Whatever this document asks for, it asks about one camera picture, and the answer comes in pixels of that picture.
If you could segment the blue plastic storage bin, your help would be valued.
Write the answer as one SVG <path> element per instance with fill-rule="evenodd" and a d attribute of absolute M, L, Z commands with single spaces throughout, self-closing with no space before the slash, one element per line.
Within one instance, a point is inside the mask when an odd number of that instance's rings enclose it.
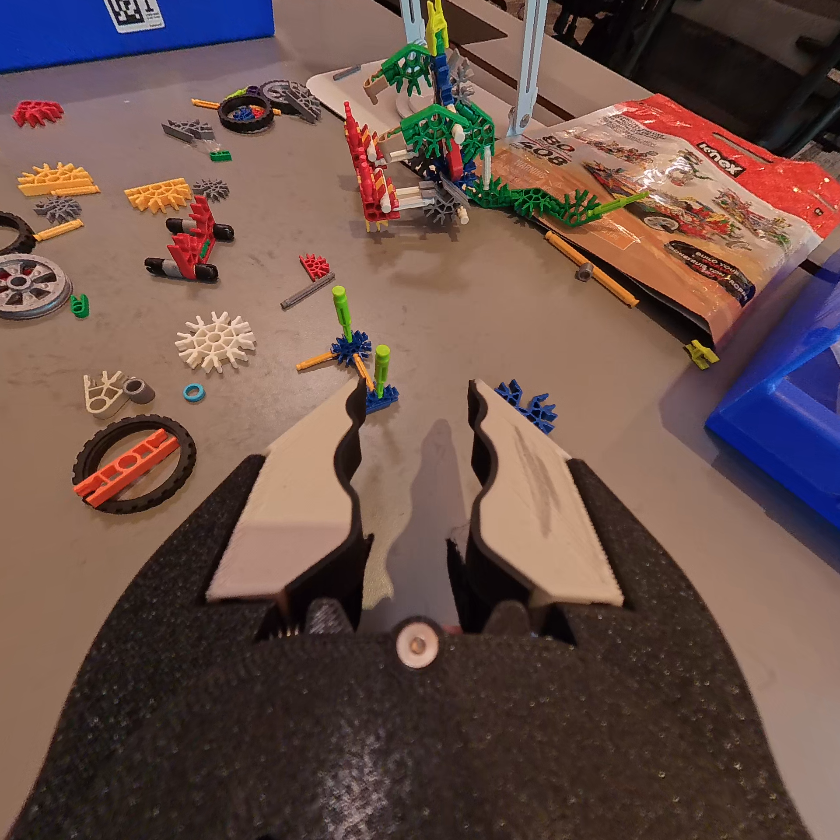
<path fill-rule="evenodd" d="M 839 254 L 811 278 L 707 427 L 839 525 Z"/>

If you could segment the white printed tag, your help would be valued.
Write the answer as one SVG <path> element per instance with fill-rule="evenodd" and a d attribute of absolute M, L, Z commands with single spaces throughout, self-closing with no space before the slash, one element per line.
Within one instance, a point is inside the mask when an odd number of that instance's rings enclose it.
<path fill-rule="evenodd" d="M 165 27 L 165 21 L 157 1 L 106 0 L 104 4 L 114 27 L 121 35 L 136 34 Z"/>

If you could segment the yellow fan connector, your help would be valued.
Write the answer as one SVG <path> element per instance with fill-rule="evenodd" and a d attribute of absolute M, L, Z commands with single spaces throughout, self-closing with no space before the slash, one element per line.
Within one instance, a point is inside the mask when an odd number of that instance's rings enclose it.
<path fill-rule="evenodd" d="M 124 195 L 132 207 L 140 211 L 149 208 L 154 214 L 165 213 L 169 207 L 185 207 L 193 199 L 192 189 L 182 177 L 131 187 L 124 190 Z"/>
<path fill-rule="evenodd" d="M 34 166 L 17 179 L 18 190 L 26 196 L 77 196 L 99 193 L 90 173 L 83 167 L 58 162 Z"/>

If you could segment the toy packaging bag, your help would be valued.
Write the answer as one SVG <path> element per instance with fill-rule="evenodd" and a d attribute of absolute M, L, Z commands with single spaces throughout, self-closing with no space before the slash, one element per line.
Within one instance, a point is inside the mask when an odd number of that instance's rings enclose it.
<path fill-rule="evenodd" d="M 773 155 L 659 94 L 498 146 L 491 173 L 557 198 L 647 191 L 580 227 L 542 220 L 687 312 L 714 344 L 838 225 L 839 185 L 819 165 Z"/>

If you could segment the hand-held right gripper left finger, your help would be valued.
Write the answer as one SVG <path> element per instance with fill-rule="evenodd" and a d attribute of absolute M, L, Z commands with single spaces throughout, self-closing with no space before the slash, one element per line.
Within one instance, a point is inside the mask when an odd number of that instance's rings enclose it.
<path fill-rule="evenodd" d="M 209 602 L 304 588 L 337 599 L 364 578 L 361 506 L 351 479 L 361 463 L 367 390 L 346 382 L 267 449 L 206 591 Z"/>

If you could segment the blue tagged storage bin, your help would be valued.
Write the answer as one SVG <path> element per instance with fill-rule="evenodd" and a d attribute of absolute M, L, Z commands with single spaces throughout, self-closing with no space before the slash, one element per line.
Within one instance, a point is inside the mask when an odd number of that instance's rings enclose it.
<path fill-rule="evenodd" d="M 165 26 L 121 35 L 104 1 L 2 1 L 1 71 L 53 67 L 275 34 L 271 1 L 158 1 Z"/>

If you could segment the red green white toy model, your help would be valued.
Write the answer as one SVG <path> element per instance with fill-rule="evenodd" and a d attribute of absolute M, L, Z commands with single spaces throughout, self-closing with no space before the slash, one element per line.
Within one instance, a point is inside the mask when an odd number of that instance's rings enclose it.
<path fill-rule="evenodd" d="M 368 230 L 386 226 L 402 209 L 422 208 L 445 223 L 467 224 L 468 201 L 481 207 L 510 207 L 530 217 L 548 213 L 578 227 L 640 201 L 647 191 L 602 204 L 586 190 L 556 198 L 538 187 L 510 188 L 492 179 L 496 130 L 491 117 L 469 99 L 466 64 L 450 49 L 441 2 L 427 2 L 424 40 L 411 40 L 364 84 L 369 99 L 388 87 L 417 94 L 428 88 L 428 105 L 383 135 L 360 125 L 344 103 L 348 142 Z"/>

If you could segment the white snowflake connector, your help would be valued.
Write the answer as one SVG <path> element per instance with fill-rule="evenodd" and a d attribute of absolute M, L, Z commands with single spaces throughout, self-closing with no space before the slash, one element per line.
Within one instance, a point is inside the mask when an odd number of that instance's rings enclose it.
<path fill-rule="evenodd" d="M 198 317 L 186 327 L 189 332 L 178 333 L 180 339 L 175 347 L 192 369 L 201 366 L 204 371 L 222 372 L 225 362 L 237 369 L 239 361 L 248 360 L 246 351 L 256 349 L 256 337 L 249 323 L 239 316 L 230 318 L 226 311 L 221 315 L 213 311 L 209 322 Z"/>

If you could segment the silver wheel hub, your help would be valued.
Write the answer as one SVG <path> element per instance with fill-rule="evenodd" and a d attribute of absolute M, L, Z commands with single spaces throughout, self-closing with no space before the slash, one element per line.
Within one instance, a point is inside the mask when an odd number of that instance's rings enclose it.
<path fill-rule="evenodd" d="M 63 306 L 71 292 L 69 277 L 53 261 L 20 253 L 1 256 L 1 319 L 42 317 Z"/>

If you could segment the long yellow rod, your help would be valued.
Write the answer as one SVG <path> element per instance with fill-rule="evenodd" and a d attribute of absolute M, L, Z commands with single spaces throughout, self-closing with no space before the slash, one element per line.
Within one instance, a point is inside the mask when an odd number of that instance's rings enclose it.
<path fill-rule="evenodd" d="M 549 230 L 545 233 L 544 239 L 551 244 L 552 247 L 558 249 L 564 256 L 575 263 L 577 266 L 589 261 L 589 258 L 581 254 L 578 250 L 573 248 L 561 236 Z M 610 291 L 617 299 L 630 308 L 635 308 L 639 304 L 639 300 L 628 290 L 622 287 L 613 278 L 608 276 L 602 269 L 595 266 L 595 276 L 593 277 L 601 286 Z"/>

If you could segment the blue green orange rod assembly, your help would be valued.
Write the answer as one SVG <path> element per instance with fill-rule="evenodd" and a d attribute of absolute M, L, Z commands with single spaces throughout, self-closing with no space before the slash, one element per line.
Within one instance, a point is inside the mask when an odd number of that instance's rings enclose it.
<path fill-rule="evenodd" d="M 399 391 L 388 383 L 391 350 L 385 344 L 375 348 L 366 332 L 352 330 L 352 319 L 344 287 L 332 288 L 332 300 L 337 312 L 342 334 L 332 343 L 331 351 L 312 357 L 296 365 L 304 371 L 327 361 L 336 361 L 346 367 L 354 365 L 366 388 L 365 411 L 380 411 L 399 399 Z"/>

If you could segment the white fan-shaped connector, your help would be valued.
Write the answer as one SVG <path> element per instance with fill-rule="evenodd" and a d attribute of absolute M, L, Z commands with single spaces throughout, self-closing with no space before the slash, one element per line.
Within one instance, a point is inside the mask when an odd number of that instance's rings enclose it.
<path fill-rule="evenodd" d="M 128 376 L 121 371 L 113 374 L 103 371 L 100 380 L 92 379 L 87 374 L 84 374 L 82 379 L 86 410 L 97 419 L 113 416 L 129 400 L 127 393 L 123 390 Z"/>

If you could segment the large blue double connector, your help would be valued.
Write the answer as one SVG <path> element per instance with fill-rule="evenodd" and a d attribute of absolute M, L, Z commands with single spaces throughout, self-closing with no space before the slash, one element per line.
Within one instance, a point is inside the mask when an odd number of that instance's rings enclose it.
<path fill-rule="evenodd" d="M 557 414 L 554 411 L 554 404 L 547 404 L 549 399 L 548 393 L 536 395 L 531 398 L 528 405 L 522 403 L 523 391 L 520 384 L 516 380 L 511 380 L 509 383 L 500 383 L 495 392 L 501 396 L 509 405 L 514 407 L 521 415 L 526 417 L 533 425 L 539 428 L 545 434 L 550 434 L 554 430 L 554 421 Z"/>

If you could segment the black rubber tyre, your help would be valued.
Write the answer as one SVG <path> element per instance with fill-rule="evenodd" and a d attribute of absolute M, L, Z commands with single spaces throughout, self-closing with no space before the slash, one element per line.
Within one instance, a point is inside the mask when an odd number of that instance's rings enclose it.
<path fill-rule="evenodd" d="M 268 130 L 275 119 L 270 103 L 256 94 L 228 97 L 217 107 L 220 123 L 227 130 L 255 134 Z"/>
<path fill-rule="evenodd" d="M 97 432 L 85 444 L 77 457 L 73 468 L 73 490 L 85 478 L 90 477 L 101 467 L 112 462 L 160 428 L 166 430 L 169 435 L 175 436 L 179 444 L 179 449 L 171 454 L 178 455 L 179 458 L 169 477 L 140 497 L 119 499 L 118 495 L 125 490 L 123 489 L 99 507 L 92 508 L 115 515 L 128 515 L 156 508 L 171 498 L 183 487 L 193 472 L 196 463 L 196 446 L 184 426 L 168 417 L 158 415 L 124 418 Z"/>
<path fill-rule="evenodd" d="M 9 245 L 1 248 L 1 256 L 32 253 L 36 247 L 35 232 L 27 222 L 23 218 L 5 211 L 1 211 L 0 221 L 1 228 L 10 230 L 15 235 L 14 240 Z"/>

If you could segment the red connector assembly black caps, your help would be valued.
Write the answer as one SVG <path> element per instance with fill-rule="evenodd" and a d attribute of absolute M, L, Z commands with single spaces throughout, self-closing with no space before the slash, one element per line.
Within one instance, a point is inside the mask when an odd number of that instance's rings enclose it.
<path fill-rule="evenodd" d="M 173 234 L 172 244 L 167 247 L 169 258 L 149 257 L 145 259 L 144 266 L 156 277 L 215 284 L 218 281 L 217 268 L 208 260 L 216 242 L 233 242 L 235 231 L 229 225 L 215 222 L 204 196 L 196 196 L 191 209 L 188 219 L 175 217 L 166 221 L 168 230 Z"/>

